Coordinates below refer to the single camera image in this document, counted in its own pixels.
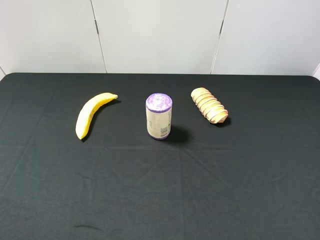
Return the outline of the black tablecloth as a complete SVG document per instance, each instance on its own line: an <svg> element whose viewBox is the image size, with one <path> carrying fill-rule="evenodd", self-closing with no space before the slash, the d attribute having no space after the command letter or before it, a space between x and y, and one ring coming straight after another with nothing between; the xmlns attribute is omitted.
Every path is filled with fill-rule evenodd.
<svg viewBox="0 0 320 240"><path fill-rule="evenodd" d="M191 92L228 111L210 123ZM118 95L94 114L91 98ZM146 99L172 99L170 133ZM311 76L11 73L0 82L3 240L317 240L320 82Z"/></svg>

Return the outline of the yellow banana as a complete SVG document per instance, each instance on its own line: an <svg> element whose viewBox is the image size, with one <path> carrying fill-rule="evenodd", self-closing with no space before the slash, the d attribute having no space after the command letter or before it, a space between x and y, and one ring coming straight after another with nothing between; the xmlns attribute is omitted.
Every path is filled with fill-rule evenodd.
<svg viewBox="0 0 320 240"><path fill-rule="evenodd" d="M75 125L75 133L80 140L88 134L90 124L97 110L117 98L118 95L116 94L104 92L94 96L84 104L79 112Z"/></svg>

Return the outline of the purple roll with paper label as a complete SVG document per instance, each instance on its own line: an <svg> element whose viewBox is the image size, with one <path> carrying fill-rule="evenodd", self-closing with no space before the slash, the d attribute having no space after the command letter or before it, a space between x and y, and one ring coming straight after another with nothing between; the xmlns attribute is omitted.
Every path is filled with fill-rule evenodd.
<svg viewBox="0 0 320 240"><path fill-rule="evenodd" d="M170 134L172 107L172 99L164 93L153 93L146 99L146 129L152 138L162 140Z"/></svg>

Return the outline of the ridged bread loaf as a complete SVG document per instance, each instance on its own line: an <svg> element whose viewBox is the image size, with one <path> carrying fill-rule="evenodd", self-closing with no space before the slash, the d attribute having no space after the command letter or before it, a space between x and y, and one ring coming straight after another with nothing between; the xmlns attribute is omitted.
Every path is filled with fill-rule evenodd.
<svg viewBox="0 0 320 240"><path fill-rule="evenodd" d="M199 87L194 89L190 95L203 117L211 124L223 123L229 116L229 112L208 89Z"/></svg>

